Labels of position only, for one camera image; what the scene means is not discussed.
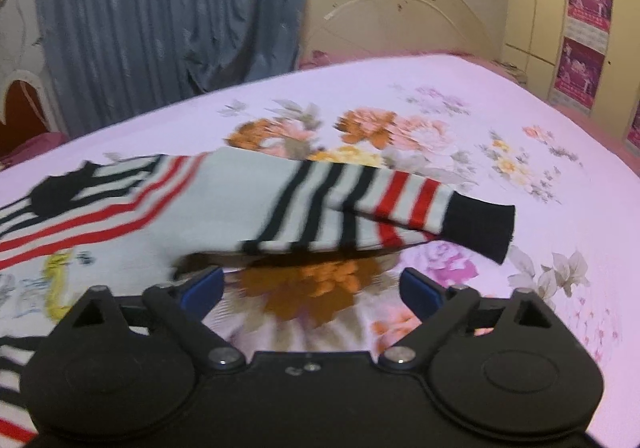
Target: headboard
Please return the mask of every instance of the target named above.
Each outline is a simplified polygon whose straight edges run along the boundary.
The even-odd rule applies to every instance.
[[[455,49],[495,59],[484,25],[464,0],[307,0],[302,56]]]

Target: pink bedsheet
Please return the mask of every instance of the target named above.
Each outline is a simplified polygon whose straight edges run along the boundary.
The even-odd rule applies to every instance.
[[[640,179],[558,111],[463,59],[368,60],[194,98],[1,172],[0,205],[83,160],[196,154],[225,144],[392,166],[518,211],[503,266],[440,242],[375,264],[345,260],[318,268],[332,271],[333,285],[322,286],[329,296],[312,324],[295,312],[281,319],[286,313],[274,300],[281,288],[276,279],[273,287],[256,285],[260,267],[238,271],[229,277],[223,308],[206,321],[239,348],[380,352],[417,324],[398,298],[404,266],[485,295],[531,287],[604,372],[606,393],[591,433],[614,448],[638,444]],[[340,288],[349,297],[331,300]],[[303,297],[296,309],[317,306],[314,296]],[[330,319],[321,319],[327,313]]]

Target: leaf print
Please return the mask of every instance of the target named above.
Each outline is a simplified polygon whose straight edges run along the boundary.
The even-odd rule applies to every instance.
[[[283,142],[284,151],[289,159],[303,160],[311,154],[311,145],[307,141],[284,138]]]
[[[292,102],[291,100],[274,100],[274,102],[286,110],[302,114],[302,107],[300,107],[296,102]]]
[[[551,254],[554,259],[554,268],[556,268],[556,277],[559,277],[558,285],[562,285],[569,278],[569,259],[560,253]]]
[[[507,258],[521,273],[528,275],[530,278],[535,277],[536,268],[533,266],[532,259],[527,253],[524,253],[514,244],[511,244],[509,247]]]
[[[569,258],[569,269],[572,272],[572,277],[576,280],[584,279],[587,274],[587,262],[579,251],[575,251]]]
[[[455,154],[451,155],[451,158],[454,161],[457,161],[458,163],[462,163],[462,164],[469,164],[469,152],[464,152],[464,151],[459,151],[456,152]]]
[[[242,330],[245,333],[253,333],[259,330],[266,323],[266,319],[268,316],[263,312],[264,298],[249,298],[247,296],[237,294],[236,299],[246,304],[243,309],[246,314],[244,316],[244,320],[242,321]]]
[[[387,148],[382,155],[386,167],[407,173],[424,175],[422,171],[428,168],[430,161],[423,154],[413,154],[402,158],[394,148]]]
[[[443,184],[462,184],[462,183],[474,183],[471,179],[462,177],[460,174],[451,172],[449,170],[443,170],[442,168],[423,168],[420,171],[425,177],[433,179],[434,181],[441,182]]]
[[[349,350],[348,346],[346,345],[345,338],[342,337],[342,335],[335,330],[334,327],[332,327],[330,324],[325,324],[321,329],[318,329],[317,332],[319,333],[318,335],[322,338],[322,342],[325,343],[326,345],[334,351],[347,351]]]
[[[242,111],[247,108],[247,104],[243,102],[239,102],[238,100],[233,100],[229,105],[225,105],[225,108],[221,108],[218,111],[218,114],[223,118],[231,118],[233,116],[237,116]]]
[[[354,339],[358,344],[363,341],[364,327],[355,307],[347,307],[347,309],[343,309],[338,312],[336,315],[336,321],[343,326],[345,330],[353,334]]]
[[[526,273],[512,274],[507,277],[507,280],[509,281],[509,287],[513,287],[514,289],[537,289],[533,277]]]
[[[538,296],[548,304],[548,300],[558,292],[558,283],[552,271],[546,271],[538,279]]]
[[[493,161],[498,161],[500,159],[500,154],[498,154],[495,150],[489,150],[487,149],[486,152],[484,152],[486,154],[486,156],[493,160]]]
[[[380,271],[389,271],[390,269],[393,269],[395,266],[397,266],[398,262],[400,262],[400,253],[395,252],[377,256],[376,262],[380,266]]]
[[[318,113],[318,106],[310,104],[306,111],[298,117],[298,120],[307,130],[317,130],[322,125],[322,121],[318,119]]]
[[[575,251],[571,258],[566,258],[563,254],[553,253],[554,267],[556,268],[556,282],[564,289],[564,293],[570,298],[574,285],[591,284],[586,278],[587,263],[581,253]]]
[[[273,350],[280,352],[288,351],[293,343],[291,322],[278,323],[273,336]]]

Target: pink flower print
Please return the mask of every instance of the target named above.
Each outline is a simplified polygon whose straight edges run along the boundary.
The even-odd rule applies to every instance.
[[[371,324],[372,332],[376,336],[377,354],[382,354],[421,324],[420,320],[404,305],[389,309],[386,314],[386,320],[378,320]]]
[[[445,286],[465,284],[478,276],[470,252],[444,240],[434,240],[404,250],[400,256],[400,266],[403,269],[415,268]]]
[[[275,157],[282,157],[284,159],[288,158],[287,151],[284,148],[282,142],[277,142],[271,146],[266,146],[261,150],[264,154],[273,155]]]
[[[276,121],[271,125],[270,131],[279,138],[290,138],[296,141],[307,141],[315,133],[306,130],[302,122],[295,120]]]
[[[398,150],[420,150],[427,155],[447,155],[455,151],[454,136],[444,121],[423,116],[398,117],[389,130],[391,144]]]

